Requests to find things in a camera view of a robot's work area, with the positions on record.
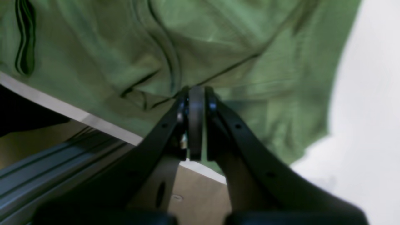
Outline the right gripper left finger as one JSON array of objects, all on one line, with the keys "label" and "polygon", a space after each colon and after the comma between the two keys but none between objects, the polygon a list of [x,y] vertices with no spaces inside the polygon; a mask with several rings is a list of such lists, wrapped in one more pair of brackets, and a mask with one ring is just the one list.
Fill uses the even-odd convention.
[{"label": "right gripper left finger", "polygon": [[63,196],[41,205],[33,225],[177,225],[168,206],[177,168],[201,160],[203,88],[183,88],[143,141]]}]

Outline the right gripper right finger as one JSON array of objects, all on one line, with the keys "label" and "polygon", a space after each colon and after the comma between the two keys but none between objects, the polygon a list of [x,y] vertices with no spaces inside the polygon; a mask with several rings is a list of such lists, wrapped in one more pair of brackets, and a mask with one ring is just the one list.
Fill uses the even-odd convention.
[{"label": "right gripper right finger", "polygon": [[232,212],[226,225],[367,225],[364,212],[282,163],[205,88],[207,152],[222,169]]}]

